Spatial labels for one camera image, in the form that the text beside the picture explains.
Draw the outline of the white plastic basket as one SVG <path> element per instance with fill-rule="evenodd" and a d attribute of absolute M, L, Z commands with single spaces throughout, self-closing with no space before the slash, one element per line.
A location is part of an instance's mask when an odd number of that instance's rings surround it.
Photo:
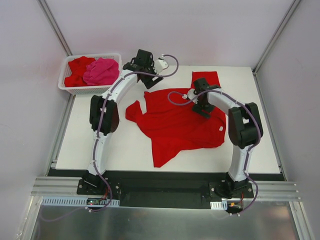
<path fill-rule="evenodd" d="M 102 86 L 66 86 L 65 79 L 72 75 L 72 71 L 69 66 L 69 62 L 73 60 L 77 60 L 81 57 L 86 58 L 94 58 L 98 60 L 102 59 L 113 59 L 119 64 L 119 71 L 122 71 L 122 56 L 118 53 L 102 53 L 102 54 L 86 54 L 86 55 L 71 55 L 68 56 L 62 63 L 59 79 L 58 79 L 58 88 L 61 90 L 65 90 L 72 95 L 78 94 L 101 94 L 104 93 L 110 85 L 102 85 Z"/>

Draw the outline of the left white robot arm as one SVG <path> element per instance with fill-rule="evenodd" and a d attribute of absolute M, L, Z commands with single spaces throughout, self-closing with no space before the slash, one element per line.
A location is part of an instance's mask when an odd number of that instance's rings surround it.
<path fill-rule="evenodd" d="M 168 66 L 164 55 L 154 60 L 151 52 L 139 49 L 136 57 L 123 65 L 122 72 L 111 87 L 101 95 L 92 96 L 89 111 L 89 123 L 93 130 L 92 158 L 79 183 L 79 191 L 88 190 L 95 195 L 106 191 L 108 187 L 101 177 L 106 171 L 103 154 L 120 123 L 118 105 L 138 81 L 150 89 L 163 80 L 160 73 Z"/>

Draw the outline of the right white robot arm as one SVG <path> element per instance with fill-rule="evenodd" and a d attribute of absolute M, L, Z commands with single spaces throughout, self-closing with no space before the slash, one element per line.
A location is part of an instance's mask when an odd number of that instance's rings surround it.
<path fill-rule="evenodd" d="M 243 104 L 235 100 L 220 86 L 209 85 L 205 78 L 199 78 L 193 84 L 194 89 L 187 96 L 194 102 L 194 112 L 209 118 L 217 108 L 228 117 L 228 136 L 233 144 L 232 160 L 225 180 L 214 187 L 214 192 L 221 198 L 235 198 L 249 183 L 248 166 L 252 152 L 263 136 L 258 106 L 254 102 Z"/>

